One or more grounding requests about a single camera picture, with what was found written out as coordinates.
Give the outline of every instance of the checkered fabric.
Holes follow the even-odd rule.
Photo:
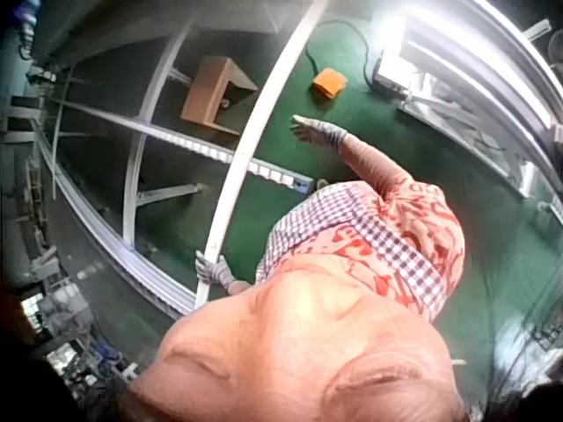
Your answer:
[[[354,184],[328,186],[295,207],[274,226],[266,254],[256,272],[256,283],[267,279],[281,257],[301,242],[338,224],[348,223],[396,270],[415,296],[435,316],[447,295],[432,264],[385,223],[369,212]]]

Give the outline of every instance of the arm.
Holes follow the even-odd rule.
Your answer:
[[[216,264],[207,261],[199,251],[195,253],[195,256],[197,278],[202,283],[220,285],[231,296],[240,295],[250,288],[251,285],[249,283],[237,280],[232,275],[224,256],[221,256]]]
[[[378,149],[347,134],[340,145],[344,162],[384,199],[400,181],[411,178],[402,167]]]
[[[384,153],[340,127],[299,116],[292,123],[291,131],[299,141],[334,149],[384,199],[401,179],[411,177]]]

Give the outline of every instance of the factory floor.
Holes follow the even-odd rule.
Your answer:
[[[200,40],[198,48],[205,49],[207,55],[228,54],[258,86],[263,86],[279,54],[277,50],[258,45],[263,47],[258,54],[256,49],[245,48],[247,36],[238,38],[236,34],[230,35],[228,46],[220,41],[219,35],[209,35]],[[344,127],[388,154],[418,180],[443,189],[464,228],[467,257],[463,280],[436,326],[452,357],[466,362],[457,368],[460,389],[467,396],[483,397],[492,353],[497,358],[503,353],[498,348],[494,351],[494,336],[503,325],[521,321],[532,310],[540,313],[549,303],[561,267],[562,228],[551,215],[539,213],[535,201],[523,200],[477,158],[402,114],[393,100],[370,92],[362,75],[364,45],[349,28],[319,28],[311,37],[310,51],[320,69],[331,67],[344,74],[347,88],[334,101],[324,101],[310,90],[314,75],[302,55],[255,156],[330,183],[354,179],[334,154],[296,143],[289,132],[289,119],[292,114],[300,114]],[[377,49],[371,52],[372,62],[377,55]],[[197,129],[177,117],[185,96],[184,91],[167,84],[153,121],[214,141],[213,135],[196,134]],[[221,111],[218,122],[242,129],[256,98],[252,94]],[[104,216],[119,229],[130,134],[118,134],[115,127],[106,129],[114,135],[113,142],[64,139],[61,157],[69,170],[84,180],[92,197],[106,204]],[[237,139],[221,137],[215,142],[234,149]],[[149,140],[144,153],[142,189],[193,182],[208,185],[202,193],[142,207],[137,213],[137,237],[152,249],[148,258],[191,289],[196,287],[195,251],[202,250],[207,242],[226,171],[222,164],[154,140]],[[223,246],[236,276],[253,280],[269,230],[304,199],[302,194],[262,178],[246,177]],[[123,300],[123,295],[108,290],[91,293],[103,294],[104,306],[112,306],[112,297],[116,307]]]

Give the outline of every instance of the wooden stool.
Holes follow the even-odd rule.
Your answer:
[[[235,130],[215,124],[219,105],[229,82],[245,90],[258,90],[254,82],[229,57],[204,57],[187,94],[181,118],[228,134],[240,135]]]

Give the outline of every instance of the white pipe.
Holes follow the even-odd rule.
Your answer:
[[[237,202],[240,188],[245,180],[246,170],[258,146],[262,132],[267,121],[274,110],[283,86],[289,79],[291,71],[299,59],[299,55],[305,48],[307,40],[317,26],[317,22],[325,12],[327,0],[314,0],[311,7],[289,38],[288,44],[280,54],[280,58],[274,65],[274,69],[268,77],[245,131],[243,132],[237,151],[233,157],[232,165],[225,179],[217,209],[211,224],[208,243],[205,248],[205,258],[210,262],[217,262],[223,247],[223,241],[227,227],[229,226],[232,211]],[[195,308],[198,309],[205,304],[209,297],[209,286],[199,283]]]

